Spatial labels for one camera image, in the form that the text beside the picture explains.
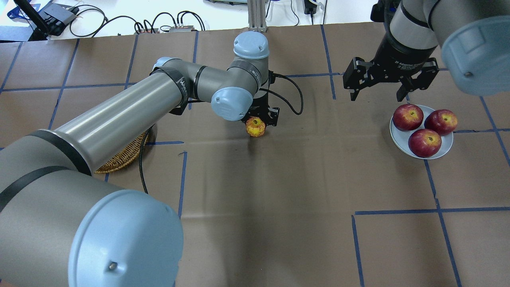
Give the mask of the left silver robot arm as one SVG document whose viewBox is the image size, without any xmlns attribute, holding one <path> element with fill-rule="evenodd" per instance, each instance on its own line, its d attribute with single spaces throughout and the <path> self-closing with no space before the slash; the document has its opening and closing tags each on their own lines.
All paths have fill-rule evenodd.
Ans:
<svg viewBox="0 0 510 287">
<path fill-rule="evenodd" d="M 269 43 L 233 42 L 226 70 L 162 57 L 151 74 L 55 130 L 1 151 L 1 278 L 18 287 L 171 287 L 180 216 L 142 191 L 92 173 L 189 98 L 239 121 L 269 82 Z"/>
</svg>

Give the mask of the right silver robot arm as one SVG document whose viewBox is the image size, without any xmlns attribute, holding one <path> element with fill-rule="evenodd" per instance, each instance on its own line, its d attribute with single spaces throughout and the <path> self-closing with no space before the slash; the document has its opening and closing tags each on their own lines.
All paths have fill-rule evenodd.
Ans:
<svg viewBox="0 0 510 287">
<path fill-rule="evenodd" d="M 458 89 L 474 96 L 508 92 L 510 4 L 508 0 L 379 0 L 371 11 L 385 35 L 375 57 L 354 57 L 343 74 L 350 99 L 379 83 L 400 83 L 402 101 L 428 89 L 438 75 L 432 53 L 441 60 Z"/>
</svg>

